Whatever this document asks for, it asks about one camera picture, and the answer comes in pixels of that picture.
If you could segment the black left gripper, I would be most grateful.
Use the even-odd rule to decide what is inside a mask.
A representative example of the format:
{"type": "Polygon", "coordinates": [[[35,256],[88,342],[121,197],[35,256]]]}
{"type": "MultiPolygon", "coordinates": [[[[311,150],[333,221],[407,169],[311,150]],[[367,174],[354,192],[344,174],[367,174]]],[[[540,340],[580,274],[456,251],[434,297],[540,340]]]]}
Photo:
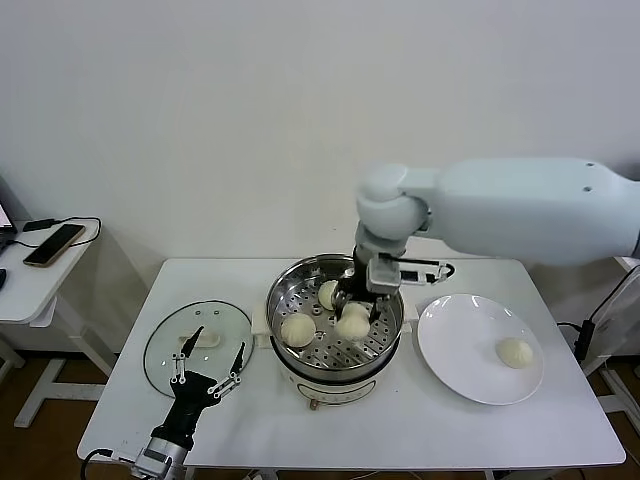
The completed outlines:
{"type": "Polygon", "coordinates": [[[204,409],[213,407],[240,383],[240,373],[244,365],[246,343],[242,342],[229,373],[220,382],[185,368],[186,360],[191,356],[197,341],[204,330],[200,326],[181,347],[173,353],[173,373],[171,389],[174,402],[163,423],[153,429],[152,438],[166,440],[182,448],[192,448],[193,435],[204,409]]]}

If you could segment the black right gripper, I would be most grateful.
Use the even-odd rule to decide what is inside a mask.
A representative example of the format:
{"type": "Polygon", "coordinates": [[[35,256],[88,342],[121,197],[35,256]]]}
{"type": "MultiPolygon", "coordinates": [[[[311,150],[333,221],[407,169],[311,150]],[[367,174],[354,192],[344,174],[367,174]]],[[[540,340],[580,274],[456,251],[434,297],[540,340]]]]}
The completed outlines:
{"type": "Polygon", "coordinates": [[[332,293],[335,320],[342,318],[344,308],[352,300],[372,303],[369,322],[375,323],[388,301],[388,255],[356,245],[353,249],[353,266],[354,273],[348,278],[347,286],[344,289],[336,288],[332,293]]]}

